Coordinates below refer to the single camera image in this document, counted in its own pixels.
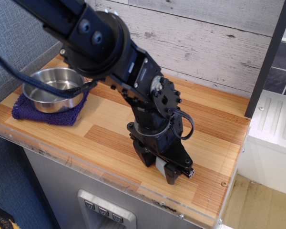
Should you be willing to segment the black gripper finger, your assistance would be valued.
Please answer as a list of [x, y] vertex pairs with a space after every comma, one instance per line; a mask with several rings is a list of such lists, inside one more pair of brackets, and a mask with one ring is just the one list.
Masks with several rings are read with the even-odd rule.
[[149, 149], [138, 139], [133, 141], [133, 147], [146, 167], [151, 166], [156, 161], [156, 156], [153, 155]]
[[178, 167], [172, 163], [167, 163], [164, 166], [164, 173], [166, 181], [169, 185], [174, 185], [176, 179], [182, 174], [181, 170], [179, 170]]

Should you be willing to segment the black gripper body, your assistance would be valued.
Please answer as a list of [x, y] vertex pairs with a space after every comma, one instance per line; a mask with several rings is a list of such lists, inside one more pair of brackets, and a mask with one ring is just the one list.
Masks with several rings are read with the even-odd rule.
[[181, 136], [183, 133], [181, 115], [173, 114], [161, 131], [141, 130], [136, 121], [130, 122], [127, 129], [130, 131], [131, 139], [141, 141], [156, 158], [160, 157], [167, 163], [174, 164], [188, 178], [194, 175], [193, 161], [181, 142], [186, 138]]

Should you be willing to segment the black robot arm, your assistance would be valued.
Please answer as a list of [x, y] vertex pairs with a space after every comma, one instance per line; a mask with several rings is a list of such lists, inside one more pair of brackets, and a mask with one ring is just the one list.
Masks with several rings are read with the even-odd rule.
[[117, 90], [135, 120], [127, 125], [141, 161], [155, 164], [169, 184], [192, 177], [193, 161], [182, 141], [180, 92], [159, 65], [131, 39], [115, 13], [95, 11], [82, 0], [20, 0], [18, 4], [60, 40], [66, 63], [94, 83]]

